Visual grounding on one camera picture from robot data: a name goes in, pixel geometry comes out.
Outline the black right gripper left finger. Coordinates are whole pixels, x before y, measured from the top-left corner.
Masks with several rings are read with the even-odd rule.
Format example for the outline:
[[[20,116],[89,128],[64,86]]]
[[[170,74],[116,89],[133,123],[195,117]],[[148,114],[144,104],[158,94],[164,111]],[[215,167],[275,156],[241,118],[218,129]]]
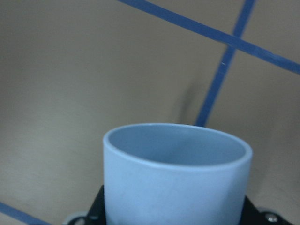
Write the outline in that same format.
[[[87,225],[105,225],[104,186],[102,185],[86,216]]]

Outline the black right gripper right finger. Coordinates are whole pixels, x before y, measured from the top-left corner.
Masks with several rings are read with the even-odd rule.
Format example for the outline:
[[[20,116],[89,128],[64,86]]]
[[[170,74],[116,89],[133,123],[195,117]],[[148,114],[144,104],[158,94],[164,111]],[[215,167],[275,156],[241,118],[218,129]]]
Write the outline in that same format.
[[[259,211],[254,204],[245,197],[239,225],[289,225],[290,222],[271,211]]]

